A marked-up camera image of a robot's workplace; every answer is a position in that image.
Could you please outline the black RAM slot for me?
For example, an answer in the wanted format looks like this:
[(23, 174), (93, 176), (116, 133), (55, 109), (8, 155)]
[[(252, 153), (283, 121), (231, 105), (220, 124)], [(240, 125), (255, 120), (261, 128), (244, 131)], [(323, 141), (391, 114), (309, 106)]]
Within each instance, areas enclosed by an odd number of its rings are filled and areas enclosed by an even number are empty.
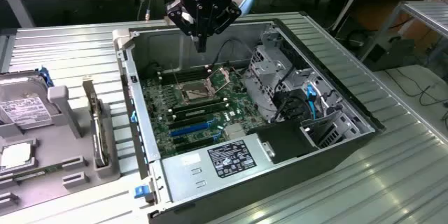
[(161, 74), (163, 78), (173, 77), (177, 78), (199, 78), (204, 79), (208, 76), (208, 72), (204, 70), (192, 70), (192, 71), (175, 71), (175, 72), (167, 72)]
[(209, 108), (196, 108), (196, 109), (189, 109), (184, 111), (175, 112), (172, 115), (172, 119), (175, 121), (185, 120), (196, 116), (203, 116), (208, 114), (213, 114), (216, 112), (224, 111), (227, 108), (225, 107), (209, 107)]
[(179, 112), (171, 116), (172, 122), (183, 122), (183, 123), (189, 123), (192, 124), (193, 122), (199, 121), (205, 121), (207, 119), (211, 119), (215, 115), (217, 115), (223, 111), (192, 111), (192, 112)]
[(205, 79), (208, 77), (207, 73), (180, 73), (180, 74), (164, 74), (161, 76), (163, 80), (168, 81), (177, 81), (179, 82), (187, 82), (187, 81), (192, 81), (192, 80), (200, 80), (200, 79)]
[[(179, 78), (179, 82), (183, 83), (183, 82), (205, 79), (207, 76), (177, 76), (177, 78)], [(163, 85), (176, 84), (173, 76), (163, 77), (161, 84)]]
[(215, 105), (215, 104), (219, 104), (219, 103), (223, 103), (223, 101), (220, 99), (215, 99), (215, 100), (204, 101), (204, 102), (189, 104), (189, 105), (183, 105), (183, 106), (179, 106), (176, 108), (171, 108), (171, 111), (175, 113), (175, 112), (179, 112), (179, 111), (196, 109), (199, 107), (208, 106), (208, 105)]
[(209, 105), (196, 106), (195, 108), (175, 108), (172, 109), (172, 113), (176, 114), (177, 117), (180, 116), (193, 116), (197, 114), (208, 114), (223, 111), (227, 109), (227, 103), (215, 103)]
[[(176, 74), (207, 74), (207, 69), (197, 68), (197, 69), (175, 69), (177, 71)], [(163, 74), (172, 74), (172, 69), (167, 69), (161, 71)]]

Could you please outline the CPU socket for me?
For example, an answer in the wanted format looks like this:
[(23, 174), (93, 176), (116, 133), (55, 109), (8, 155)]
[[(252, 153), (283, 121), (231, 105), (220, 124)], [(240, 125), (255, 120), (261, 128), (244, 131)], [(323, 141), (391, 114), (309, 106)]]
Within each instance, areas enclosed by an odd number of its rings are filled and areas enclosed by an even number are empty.
[(180, 95), (185, 104), (212, 100), (223, 89), (225, 82), (212, 81), (211, 78), (188, 81), (180, 84)]

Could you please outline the metal socket cover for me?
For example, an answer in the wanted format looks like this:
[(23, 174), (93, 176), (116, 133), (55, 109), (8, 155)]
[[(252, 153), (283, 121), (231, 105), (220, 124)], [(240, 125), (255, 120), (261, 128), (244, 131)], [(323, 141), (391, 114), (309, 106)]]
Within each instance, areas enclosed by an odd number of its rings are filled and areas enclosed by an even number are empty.
[(229, 72), (224, 67), (219, 67), (207, 77), (207, 84), (217, 91), (231, 82)]

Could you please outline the grey parts rack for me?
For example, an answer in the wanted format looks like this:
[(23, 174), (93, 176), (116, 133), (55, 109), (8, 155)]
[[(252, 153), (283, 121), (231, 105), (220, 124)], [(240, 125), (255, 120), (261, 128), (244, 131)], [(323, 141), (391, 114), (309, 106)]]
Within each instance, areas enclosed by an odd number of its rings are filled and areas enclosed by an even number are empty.
[(67, 194), (112, 182), (120, 176), (109, 106), (100, 99), (109, 163), (97, 167), (93, 160), (88, 99), (84, 107), (73, 109), (68, 103), (68, 88), (56, 86), (48, 88), (48, 100), (60, 110), (51, 117), (51, 124), (27, 130), (13, 123), (0, 125), (0, 152), (7, 145), (29, 142), (35, 146), (36, 167), (61, 163), (63, 169), (21, 182), (12, 179), (0, 182), (0, 193), (19, 196)]

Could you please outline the Nvidia graphics card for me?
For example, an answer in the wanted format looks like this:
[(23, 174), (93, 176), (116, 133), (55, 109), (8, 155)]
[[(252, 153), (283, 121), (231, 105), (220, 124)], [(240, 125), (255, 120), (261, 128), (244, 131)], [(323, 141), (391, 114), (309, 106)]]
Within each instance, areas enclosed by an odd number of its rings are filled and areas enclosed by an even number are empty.
[(93, 144), (93, 160), (97, 167), (108, 165), (108, 152), (105, 131), (103, 127), (103, 102), (99, 99), (93, 87), (93, 80), (89, 77), (83, 78), (83, 88), (88, 99), (88, 107), (91, 114), (91, 132), (92, 132), (92, 144)]

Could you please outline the thin metal locking lever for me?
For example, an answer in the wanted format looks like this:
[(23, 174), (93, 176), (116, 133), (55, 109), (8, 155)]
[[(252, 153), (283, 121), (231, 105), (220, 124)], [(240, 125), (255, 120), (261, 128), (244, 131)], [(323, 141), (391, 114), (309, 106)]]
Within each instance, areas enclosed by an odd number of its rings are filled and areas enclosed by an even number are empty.
[(181, 90), (183, 86), (180, 85), (180, 82), (179, 82), (179, 78), (177, 78), (177, 71), (175, 69), (172, 69), (172, 73), (173, 73), (173, 78), (175, 78), (175, 81), (176, 81), (176, 86), (177, 86), (177, 90)]

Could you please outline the open metal PC case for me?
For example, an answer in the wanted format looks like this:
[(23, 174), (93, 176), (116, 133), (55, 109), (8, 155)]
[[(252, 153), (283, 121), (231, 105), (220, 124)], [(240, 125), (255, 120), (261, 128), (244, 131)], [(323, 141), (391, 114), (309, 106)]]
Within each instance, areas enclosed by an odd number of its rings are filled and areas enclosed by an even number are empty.
[[(236, 185), (199, 198), (173, 202), (167, 186), (163, 160), (141, 82), (156, 67), (167, 69), (213, 69), (233, 66), (248, 69), (257, 46), (295, 50), (308, 64), (341, 89), (347, 101), (375, 128), (375, 133), (353, 140), (317, 148), (301, 131), (299, 123), (283, 121), (252, 128), (244, 135), (256, 134), (273, 167)], [(285, 188), (332, 170), (348, 156), (385, 129), (343, 83), (324, 60), (343, 55), (344, 49), (320, 26), (305, 16), (296, 22), (276, 18), (256, 18), (236, 22), (207, 42), (207, 51), (196, 51), (192, 40), (173, 26), (124, 29), (115, 32), (115, 47), (123, 65), (123, 90), (135, 134), (136, 146), (143, 148), (139, 168), (149, 186), (149, 208), (144, 211), (149, 224), (201, 224), (251, 204)]]

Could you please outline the silver power supply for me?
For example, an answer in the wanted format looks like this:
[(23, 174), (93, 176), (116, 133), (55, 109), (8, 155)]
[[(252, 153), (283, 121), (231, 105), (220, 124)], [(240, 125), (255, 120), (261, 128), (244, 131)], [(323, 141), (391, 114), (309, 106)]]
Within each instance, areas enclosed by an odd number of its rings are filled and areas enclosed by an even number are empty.
[(199, 198), (255, 178), (273, 167), (256, 134), (163, 160), (173, 202)]

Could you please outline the hard disk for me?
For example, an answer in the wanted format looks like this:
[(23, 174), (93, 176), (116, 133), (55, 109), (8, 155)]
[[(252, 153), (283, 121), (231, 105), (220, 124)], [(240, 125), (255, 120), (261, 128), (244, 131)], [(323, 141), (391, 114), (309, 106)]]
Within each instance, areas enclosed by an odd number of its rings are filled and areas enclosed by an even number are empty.
[(27, 130), (51, 124), (60, 110), (48, 100), (48, 88), (40, 75), (0, 77), (0, 125)]

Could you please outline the metal disk bay cage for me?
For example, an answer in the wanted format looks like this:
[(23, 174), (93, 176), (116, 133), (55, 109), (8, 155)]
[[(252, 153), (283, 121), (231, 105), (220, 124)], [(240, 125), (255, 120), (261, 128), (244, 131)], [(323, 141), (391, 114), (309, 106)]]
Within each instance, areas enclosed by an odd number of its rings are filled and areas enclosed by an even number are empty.
[(244, 85), (264, 119), (297, 122), (317, 148), (375, 133), (341, 89), (295, 50), (257, 46)]

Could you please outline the green motherboard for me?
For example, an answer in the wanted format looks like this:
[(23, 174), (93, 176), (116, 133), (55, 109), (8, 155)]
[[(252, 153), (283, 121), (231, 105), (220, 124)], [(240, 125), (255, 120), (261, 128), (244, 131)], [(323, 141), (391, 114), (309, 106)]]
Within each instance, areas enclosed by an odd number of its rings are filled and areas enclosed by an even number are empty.
[[(201, 130), (185, 135), (171, 137), (169, 133), (173, 130), (183, 129), (188, 126), (169, 129), (168, 125), (172, 122), (173, 115), (171, 108), (176, 108), (184, 103), (180, 90), (176, 84), (161, 84), (161, 67), (156, 67), (147, 72), (147, 78), (141, 82), (143, 96), (147, 104), (147, 112), (151, 119), (152, 130), (156, 140), (156, 145), (163, 158), (176, 156), (175, 147), (191, 142), (212, 138), (216, 143), (228, 141), (235, 136), (244, 135), (252, 128), (265, 125), (267, 120), (257, 110), (253, 100), (248, 96), (244, 85), (245, 68), (235, 68), (233, 66), (224, 67), (229, 72), (231, 82), (217, 92), (215, 99), (220, 99), (227, 103), (227, 109), (215, 115), (207, 122), (213, 124), (207, 130)], [(207, 69), (208, 75), (219, 68)]]

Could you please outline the blue disk carrier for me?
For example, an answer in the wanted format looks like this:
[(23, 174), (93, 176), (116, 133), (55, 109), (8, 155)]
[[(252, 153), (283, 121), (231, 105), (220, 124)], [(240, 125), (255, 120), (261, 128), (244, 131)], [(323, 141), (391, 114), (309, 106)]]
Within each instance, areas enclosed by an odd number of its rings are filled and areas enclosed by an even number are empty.
[(52, 82), (52, 79), (51, 79), (49, 71), (44, 66), (41, 66), (39, 68), (39, 75), (43, 77), (47, 86), (53, 87), (53, 82)]

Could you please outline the metal slat side table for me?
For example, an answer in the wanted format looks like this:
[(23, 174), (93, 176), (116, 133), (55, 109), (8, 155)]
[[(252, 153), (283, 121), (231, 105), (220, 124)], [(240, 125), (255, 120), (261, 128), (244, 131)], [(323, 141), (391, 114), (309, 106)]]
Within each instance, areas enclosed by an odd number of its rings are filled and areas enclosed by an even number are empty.
[(387, 17), (383, 25), (380, 26), (373, 38), (365, 43), (361, 48), (357, 59), (364, 61), (368, 54), (373, 50), (376, 41), (385, 34), (385, 32), (393, 27), (401, 12), (409, 14), (413, 20), (425, 24), (431, 30), (436, 31), (439, 35), (448, 40), (448, 1), (403, 1), (395, 7), (392, 13)]

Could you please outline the green RAM stick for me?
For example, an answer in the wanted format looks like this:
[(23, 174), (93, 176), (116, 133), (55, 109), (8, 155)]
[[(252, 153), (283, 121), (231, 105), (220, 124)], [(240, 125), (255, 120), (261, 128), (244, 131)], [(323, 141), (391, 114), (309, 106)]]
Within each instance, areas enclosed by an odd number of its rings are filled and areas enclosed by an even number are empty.
[(57, 163), (44, 167), (31, 167), (28, 169), (16, 169), (11, 171), (4, 171), (0, 173), (0, 182), (12, 179), (16, 182), (21, 182), (27, 179), (51, 174), (63, 169), (63, 164)]

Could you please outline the CPU chip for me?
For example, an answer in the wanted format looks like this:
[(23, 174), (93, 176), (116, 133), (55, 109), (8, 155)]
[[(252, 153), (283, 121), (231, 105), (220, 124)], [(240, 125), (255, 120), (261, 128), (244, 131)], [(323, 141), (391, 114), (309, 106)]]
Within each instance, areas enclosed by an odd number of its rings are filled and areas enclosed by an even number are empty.
[(36, 167), (33, 149), (29, 142), (4, 146), (0, 152), (0, 173), (16, 173)]

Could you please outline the long black expansion slot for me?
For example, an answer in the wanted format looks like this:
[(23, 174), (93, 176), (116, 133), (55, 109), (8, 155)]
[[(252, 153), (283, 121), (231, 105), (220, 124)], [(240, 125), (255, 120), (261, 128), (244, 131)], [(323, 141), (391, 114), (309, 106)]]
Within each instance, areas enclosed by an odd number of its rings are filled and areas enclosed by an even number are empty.
[(180, 128), (180, 127), (184, 127), (184, 126), (188, 126), (188, 125), (204, 123), (204, 122), (207, 122), (207, 120), (208, 120), (208, 117), (199, 116), (199, 117), (195, 117), (195, 118), (189, 118), (189, 119), (185, 119), (185, 120), (176, 121), (176, 122), (171, 123), (168, 125), (168, 127), (169, 127), (169, 129), (176, 129), (176, 128)]
[(176, 150), (177, 153), (183, 153), (183, 152), (196, 150), (197, 148), (211, 146), (215, 143), (216, 143), (216, 141), (212, 138), (207, 138), (207, 139), (196, 141), (196, 142), (191, 142), (191, 143), (187, 143), (187, 144), (183, 144), (183, 145), (177, 145), (175, 147), (175, 150)]

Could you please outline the blue expansion slot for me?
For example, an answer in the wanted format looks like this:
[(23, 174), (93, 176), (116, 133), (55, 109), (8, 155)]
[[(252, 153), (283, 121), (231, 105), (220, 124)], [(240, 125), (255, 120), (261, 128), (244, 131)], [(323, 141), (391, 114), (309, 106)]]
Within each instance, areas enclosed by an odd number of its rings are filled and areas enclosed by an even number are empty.
[(212, 124), (213, 124), (212, 122), (207, 122), (207, 123), (200, 123), (200, 124), (191, 125), (191, 126), (183, 128), (183, 129), (173, 130), (169, 133), (169, 135), (171, 135), (171, 137), (176, 137), (176, 136), (185, 135), (185, 134), (201, 131), (201, 130), (207, 130), (211, 127)]

